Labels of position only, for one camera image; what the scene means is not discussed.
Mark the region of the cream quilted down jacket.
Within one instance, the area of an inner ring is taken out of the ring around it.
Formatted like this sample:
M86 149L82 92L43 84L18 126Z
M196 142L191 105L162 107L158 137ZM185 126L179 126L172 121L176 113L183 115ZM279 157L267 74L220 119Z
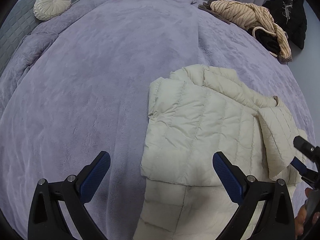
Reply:
M140 166L145 200L134 239L216 239L237 209L213 169L216 152L260 181L301 178L291 161L306 158L297 128L277 96L241 82L235 70L192 65L153 81Z

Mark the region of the purple plush bed blanket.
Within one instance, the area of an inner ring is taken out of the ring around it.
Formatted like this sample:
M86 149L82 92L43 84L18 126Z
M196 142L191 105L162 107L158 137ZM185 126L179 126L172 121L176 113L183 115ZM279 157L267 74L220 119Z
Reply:
M280 97L315 142L289 67L195 0L80 0L38 25L1 76L1 210L11 227L27 237L39 179L64 180L107 151L111 168L87 208L107 238L131 239L144 201L149 85L193 64L232 68Z

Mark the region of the striped beige garment pile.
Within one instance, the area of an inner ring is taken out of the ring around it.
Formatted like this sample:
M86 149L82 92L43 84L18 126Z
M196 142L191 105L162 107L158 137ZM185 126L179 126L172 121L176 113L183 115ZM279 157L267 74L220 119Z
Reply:
M198 8L249 32L279 62L287 63L292 60L287 33L276 24L266 7L235 0L209 0Z

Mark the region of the black clothes pile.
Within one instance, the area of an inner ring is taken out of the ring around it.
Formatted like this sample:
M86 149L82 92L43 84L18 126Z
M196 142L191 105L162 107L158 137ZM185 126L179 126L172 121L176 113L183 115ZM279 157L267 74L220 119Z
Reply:
M268 0L263 4L274 22L287 33L287 39L301 50L304 48L307 30L303 4L304 0Z

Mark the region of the grey quilted headboard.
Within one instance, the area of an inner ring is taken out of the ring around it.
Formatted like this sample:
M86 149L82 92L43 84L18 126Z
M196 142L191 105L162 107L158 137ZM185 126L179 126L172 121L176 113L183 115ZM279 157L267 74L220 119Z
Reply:
M18 1L1 26L1 72L5 70L21 40L40 24L33 13L35 1Z

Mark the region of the round cream pleated cushion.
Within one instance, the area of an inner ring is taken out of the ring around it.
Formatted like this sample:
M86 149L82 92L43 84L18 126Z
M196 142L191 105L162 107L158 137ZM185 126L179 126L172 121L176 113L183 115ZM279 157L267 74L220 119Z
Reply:
M36 0L33 14L40 21L48 21L71 7L72 0Z

